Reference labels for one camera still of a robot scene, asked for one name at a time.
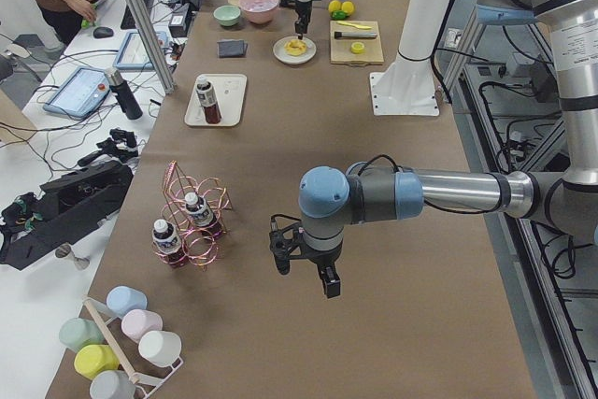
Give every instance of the bowl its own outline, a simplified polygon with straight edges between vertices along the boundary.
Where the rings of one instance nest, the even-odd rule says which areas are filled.
[[[266,23],[274,19],[278,0],[239,0],[239,7],[249,22]]]
[[[214,19],[223,27],[231,27],[239,22],[241,10],[232,5],[223,5],[214,10]]]

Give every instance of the computer mouse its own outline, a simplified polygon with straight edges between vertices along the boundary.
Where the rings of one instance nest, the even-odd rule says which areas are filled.
[[[96,39],[102,39],[104,37],[111,37],[114,36],[114,30],[110,27],[97,27],[93,30],[93,37]]]

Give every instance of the yellow bottle cap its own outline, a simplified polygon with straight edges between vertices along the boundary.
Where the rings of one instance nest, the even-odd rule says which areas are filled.
[[[365,44],[363,42],[354,42],[351,44],[351,53],[355,53],[356,55],[365,52]]]

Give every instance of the white desk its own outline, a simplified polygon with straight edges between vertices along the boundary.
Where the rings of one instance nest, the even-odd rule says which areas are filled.
[[[93,38],[93,28],[82,30],[68,46],[64,54],[74,54],[88,50],[117,50],[121,46],[126,31],[120,29],[124,0],[107,0],[99,10],[98,25],[109,26],[115,32],[110,38]],[[152,10],[152,20],[156,30],[168,31],[169,9],[157,5]],[[60,85],[73,70],[89,64],[93,67],[112,66],[115,52],[84,54],[75,61],[66,58],[55,65],[43,84]],[[150,105],[150,99],[162,101],[164,91],[155,72],[122,72],[123,76],[136,85],[135,98],[143,110],[143,116],[129,121],[117,105],[109,112],[101,113],[103,122],[93,116],[91,123],[75,131],[40,132],[31,140],[31,145],[46,157],[59,149],[77,145],[85,137],[81,146],[56,154],[55,160],[73,167],[79,158],[97,150],[96,142],[109,137],[109,130],[120,127],[134,131],[137,142],[147,139],[154,124],[158,108]],[[36,93],[23,110],[24,114],[38,129],[61,127],[72,124],[68,118],[51,116],[42,109],[42,103],[50,98],[50,93]],[[116,103],[111,94],[103,105]],[[55,168],[61,168],[50,161]],[[26,144],[14,144],[0,149],[0,208],[8,206],[20,194],[40,193],[39,185],[50,179],[46,164],[34,155]],[[66,172],[59,172],[58,178]],[[0,397],[2,399],[36,399],[44,397],[63,357],[64,346],[58,340],[63,323],[77,317],[81,310],[81,297],[87,293],[102,258],[104,248],[114,226],[115,219],[105,223],[98,231],[88,235],[73,245],[79,257],[89,257],[90,266],[78,271],[74,264],[61,261],[50,253],[36,263],[18,271],[8,265],[0,265],[0,303],[3,307],[0,320],[2,336],[2,356],[0,357]]]

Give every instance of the white plate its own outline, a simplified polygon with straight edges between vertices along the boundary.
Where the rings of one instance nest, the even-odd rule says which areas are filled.
[[[284,50],[284,45],[291,39],[296,38],[297,36],[287,36],[277,41],[277,43],[272,48],[274,56],[277,57],[277,60],[283,62],[284,64],[295,65],[307,63],[314,57],[314,55],[316,54],[316,44],[314,44],[314,41],[307,37],[303,38],[303,42],[307,44],[307,51],[303,55],[292,56],[289,53],[287,53],[286,50]]]

